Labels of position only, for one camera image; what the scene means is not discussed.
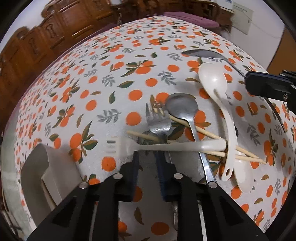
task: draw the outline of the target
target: spoon handle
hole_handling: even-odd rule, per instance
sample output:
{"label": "spoon handle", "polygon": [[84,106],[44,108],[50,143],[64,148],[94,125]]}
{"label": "spoon handle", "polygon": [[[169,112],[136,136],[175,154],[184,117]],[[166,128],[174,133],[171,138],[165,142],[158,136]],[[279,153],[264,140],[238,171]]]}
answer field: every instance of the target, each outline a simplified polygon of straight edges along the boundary
{"label": "spoon handle", "polygon": [[[194,121],[188,121],[188,124],[190,126],[190,129],[191,129],[194,140],[199,141],[200,139],[198,137]],[[200,159],[202,161],[202,166],[204,168],[205,179],[206,179],[207,183],[209,183],[209,182],[217,182],[214,175],[213,175],[212,169],[211,169],[210,164],[209,164],[209,160],[207,159],[206,155],[204,153],[201,153],[201,152],[199,152],[198,154],[199,154]]]}
{"label": "spoon handle", "polygon": [[176,142],[169,144],[140,145],[137,150],[160,151],[223,151],[226,148],[225,140],[206,140],[197,142]]}

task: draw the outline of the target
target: chopstick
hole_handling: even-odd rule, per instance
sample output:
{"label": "chopstick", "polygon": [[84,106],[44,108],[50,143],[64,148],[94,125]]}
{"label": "chopstick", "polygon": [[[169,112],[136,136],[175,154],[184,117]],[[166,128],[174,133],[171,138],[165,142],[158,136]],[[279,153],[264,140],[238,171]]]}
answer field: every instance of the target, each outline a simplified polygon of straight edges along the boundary
{"label": "chopstick", "polygon": [[[130,135],[133,135],[133,136],[141,137],[143,139],[147,139],[147,140],[151,140],[151,141],[155,141],[155,142],[160,142],[160,140],[155,136],[143,134],[143,133],[136,132],[136,131],[127,131],[127,133]],[[214,156],[221,156],[221,157],[225,157],[227,155],[227,153],[221,152],[221,151],[204,151],[204,153],[214,155]],[[260,158],[254,158],[254,157],[248,157],[248,156],[235,155],[235,159],[266,164],[266,162]]]}
{"label": "chopstick", "polygon": [[[182,124],[182,125],[184,125],[184,126],[186,126],[186,127],[189,127],[188,122],[185,121],[185,120],[178,119],[178,118],[176,118],[176,117],[174,117],[174,116],[172,116],[172,115],[170,115],[170,119],[171,119],[172,121],[178,122],[178,123],[180,123],[180,124]],[[211,138],[213,138],[213,139],[223,139],[222,137],[217,136],[217,135],[215,135],[215,134],[213,134],[213,133],[211,133],[211,132],[209,132],[209,131],[206,131],[206,130],[204,130],[203,128],[200,128],[199,126],[195,126],[195,128],[196,128],[197,132],[200,132],[200,133],[204,134],[205,136],[211,137]],[[244,148],[242,148],[242,147],[240,147],[240,146],[236,146],[235,149],[236,149],[237,151],[241,152],[241,153],[244,153],[245,155],[247,155],[247,156],[249,156],[249,157],[253,157],[253,158],[256,158],[256,159],[260,159],[260,157],[256,156],[256,155],[253,154],[252,152],[249,152],[248,150],[246,150],[246,149],[244,149]]]}

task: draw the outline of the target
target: white tablecloth with orange pattern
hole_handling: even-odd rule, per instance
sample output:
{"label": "white tablecloth with orange pattern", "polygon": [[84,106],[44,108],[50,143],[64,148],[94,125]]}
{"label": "white tablecloth with orange pattern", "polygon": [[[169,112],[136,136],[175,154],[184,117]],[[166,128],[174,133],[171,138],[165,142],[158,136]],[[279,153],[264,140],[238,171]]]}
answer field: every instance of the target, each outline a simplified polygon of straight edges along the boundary
{"label": "white tablecloth with orange pattern", "polygon": [[[62,149],[77,162],[82,178],[90,184],[104,181],[128,160],[110,156],[106,140],[127,136],[127,130],[148,130],[145,103],[151,96],[165,102],[169,94],[189,93],[199,111],[195,122],[225,136],[219,108],[198,81],[198,68],[209,59],[182,55],[189,49],[222,53],[242,72],[265,70],[246,52],[211,31],[164,16],[137,20],[86,40],[47,68],[23,97],[16,128],[16,178],[39,143]],[[274,101],[284,120],[281,129],[263,98],[247,93],[243,79],[226,62],[227,98],[238,130],[238,142],[267,165],[251,163],[254,187],[241,193],[234,178],[220,180],[220,159],[209,156],[219,185],[263,230],[269,227],[285,202],[295,178],[295,116],[286,105]],[[170,139],[192,139],[187,128],[172,128]],[[134,202],[120,203],[119,232],[125,240],[175,240],[170,203],[160,196],[152,153],[141,152]],[[196,153],[172,153],[179,172],[200,181],[204,174]],[[18,185],[22,205],[26,201]]]}

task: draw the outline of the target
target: stainless steel spoon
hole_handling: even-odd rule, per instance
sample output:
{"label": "stainless steel spoon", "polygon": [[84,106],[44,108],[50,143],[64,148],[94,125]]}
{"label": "stainless steel spoon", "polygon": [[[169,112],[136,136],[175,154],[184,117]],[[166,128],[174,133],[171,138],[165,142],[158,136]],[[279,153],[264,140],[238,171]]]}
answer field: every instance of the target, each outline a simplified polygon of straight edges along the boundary
{"label": "stainless steel spoon", "polygon": [[[198,134],[196,132],[194,124],[194,116],[198,111],[198,105],[196,101],[189,94],[175,93],[170,95],[165,102],[169,113],[179,119],[186,120],[191,128],[193,137],[195,141],[199,140]],[[202,165],[205,172],[205,178],[207,183],[216,182],[213,175],[212,169],[210,167],[209,161],[204,153],[198,153],[202,161]]]}
{"label": "stainless steel spoon", "polygon": [[[224,60],[232,68],[234,68],[242,77],[245,78],[245,74],[244,73],[242,73],[238,68],[236,68],[235,65],[232,64],[224,55],[222,55],[220,53],[217,53],[215,51],[208,50],[208,49],[192,49],[192,50],[184,51],[184,52],[182,52],[182,54],[187,54],[189,56],[196,56],[196,57],[201,57],[201,58]],[[282,128],[283,128],[283,130],[285,132],[284,124],[283,124],[283,121],[282,121],[279,113],[276,111],[275,107],[273,106],[273,104],[270,102],[270,100],[267,97],[264,97],[264,99],[266,100],[267,104],[270,106],[270,108],[272,109],[272,111],[276,115],[277,119],[279,120],[279,122],[280,122],[280,124],[281,124],[281,126],[282,126]]]}

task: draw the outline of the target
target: wooden chair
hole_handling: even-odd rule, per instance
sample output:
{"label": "wooden chair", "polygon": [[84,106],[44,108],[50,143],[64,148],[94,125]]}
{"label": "wooden chair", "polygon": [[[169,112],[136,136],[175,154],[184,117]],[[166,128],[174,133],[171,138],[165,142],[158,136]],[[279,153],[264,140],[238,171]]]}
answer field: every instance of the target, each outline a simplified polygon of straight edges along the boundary
{"label": "wooden chair", "polygon": [[122,23],[146,17],[146,9],[142,0],[125,0],[121,4],[111,5],[111,8]]}
{"label": "wooden chair", "polygon": [[162,0],[164,1],[164,12],[184,12],[183,0]]}
{"label": "wooden chair", "polygon": [[184,0],[184,8],[186,13],[207,18],[213,21],[217,20],[217,17],[221,11],[219,4],[211,1],[200,0]]}
{"label": "wooden chair", "polygon": [[164,1],[161,0],[143,0],[147,14],[149,16],[163,15],[165,11]]}

